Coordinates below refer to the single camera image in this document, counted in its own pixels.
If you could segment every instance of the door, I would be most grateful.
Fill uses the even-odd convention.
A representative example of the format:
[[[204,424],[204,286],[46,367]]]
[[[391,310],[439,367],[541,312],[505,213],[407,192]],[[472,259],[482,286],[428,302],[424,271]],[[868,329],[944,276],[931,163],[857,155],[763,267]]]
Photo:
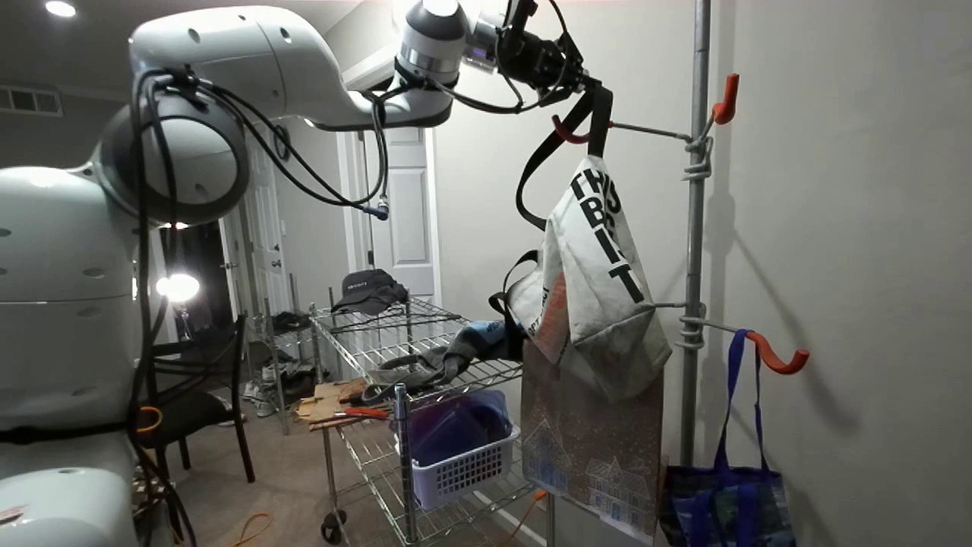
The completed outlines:
[[[355,267],[381,267],[410,289],[413,298],[438,302],[438,211],[424,132],[385,132],[387,143],[387,219],[350,213],[350,259]],[[374,134],[350,136],[346,181],[351,194],[364,194],[379,176]]]

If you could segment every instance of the blue bag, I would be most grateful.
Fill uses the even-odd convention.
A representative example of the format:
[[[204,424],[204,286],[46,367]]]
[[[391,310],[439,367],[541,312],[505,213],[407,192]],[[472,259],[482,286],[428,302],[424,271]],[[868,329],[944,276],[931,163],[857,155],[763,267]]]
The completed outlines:
[[[763,449],[760,354],[757,354],[757,444],[760,467],[731,467],[725,457],[725,426],[750,333],[735,333],[728,343],[728,409],[721,432],[713,467],[668,467],[661,497],[661,530],[680,547],[796,547],[783,478],[768,470]]]

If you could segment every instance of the lamp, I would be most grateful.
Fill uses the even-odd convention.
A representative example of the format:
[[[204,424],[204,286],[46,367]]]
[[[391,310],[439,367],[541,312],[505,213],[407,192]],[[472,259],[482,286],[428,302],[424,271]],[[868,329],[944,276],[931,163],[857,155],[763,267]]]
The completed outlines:
[[[54,17],[54,18],[77,18],[77,17],[80,17],[80,9],[74,6],[74,0],[46,0],[42,6],[46,6],[47,17]]]
[[[167,274],[156,284],[156,292],[181,306],[204,292],[204,284],[186,271]]]

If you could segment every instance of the wall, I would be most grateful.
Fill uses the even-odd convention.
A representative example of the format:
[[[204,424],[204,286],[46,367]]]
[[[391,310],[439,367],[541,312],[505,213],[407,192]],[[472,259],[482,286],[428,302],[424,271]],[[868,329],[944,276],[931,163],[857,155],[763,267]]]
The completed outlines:
[[[972,4],[718,6],[713,75],[741,69],[745,98],[741,120],[721,132],[705,292],[713,318],[813,351],[801,377],[766,377],[768,457],[787,473],[798,544],[960,544],[972,534],[972,473],[960,470],[972,457]],[[689,4],[562,9],[585,67],[617,90],[617,120],[686,129]],[[444,302],[454,310],[482,312],[500,271],[533,245],[516,223],[513,182],[546,116],[454,114],[435,132]],[[559,155],[529,205],[550,206],[575,158]],[[684,276],[680,160],[673,143],[609,136],[606,163],[661,302],[680,298]],[[713,449],[723,346],[706,338],[698,460]],[[673,412],[677,360],[668,370]],[[731,452],[752,462],[750,424],[735,424]]]
[[[0,114],[0,168],[80,168],[118,111],[122,102],[113,98],[60,94],[64,116]]]
[[[288,132],[306,163],[315,168],[333,189],[341,189],[337,136],[312,132],[302,121],[291,121]],[[281,216],[286,271],[294,276],[296,306],[328,306],[328,289],[333,289],[341,298],[341,281],[346,274],[346,213],[306,197],[281,176],[275,176],[275,197]]]
[[[344,69],[368,60],[371,54],[391,50],[399,53],[396,12],[402,0],[362,0],[341,25],[328,30],[328,45]]]

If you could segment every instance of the chair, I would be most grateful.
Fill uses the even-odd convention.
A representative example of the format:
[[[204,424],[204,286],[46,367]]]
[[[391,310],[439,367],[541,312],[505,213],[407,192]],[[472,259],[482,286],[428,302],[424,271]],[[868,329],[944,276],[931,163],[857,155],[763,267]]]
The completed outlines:
[[[150,406],[160,412],[160,424],[140,442],[156,449],[164,478],[170,444],[179,442],[181,467],[190,467],[186,438],[205,426],[233,424],[246,483],[255,480],[239,413],[244,338],[246,312],[230,329],[198,333],[187,343],[152,346],[144,393]],[[223,384],[230,389],[227,406],[208,393]]]

